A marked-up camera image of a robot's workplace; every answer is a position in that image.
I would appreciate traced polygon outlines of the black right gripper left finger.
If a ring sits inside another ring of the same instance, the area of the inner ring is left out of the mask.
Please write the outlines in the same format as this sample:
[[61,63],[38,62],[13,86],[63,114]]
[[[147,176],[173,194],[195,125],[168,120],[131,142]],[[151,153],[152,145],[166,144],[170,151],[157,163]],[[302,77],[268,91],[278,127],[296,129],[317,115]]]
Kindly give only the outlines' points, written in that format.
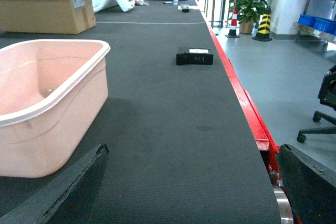
[[50,176],[1,177],[1,223],[89,223],[108,153],[100,144]]

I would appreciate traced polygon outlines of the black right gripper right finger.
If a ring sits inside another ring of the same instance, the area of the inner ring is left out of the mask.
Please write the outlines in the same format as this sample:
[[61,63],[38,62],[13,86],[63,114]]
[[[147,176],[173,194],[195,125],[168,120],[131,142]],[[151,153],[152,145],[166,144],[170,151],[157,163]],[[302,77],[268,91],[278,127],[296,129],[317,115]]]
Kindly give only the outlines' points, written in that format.
[[335,223],[335,172],[289,144],[280,146],[276,160],[302,223]]

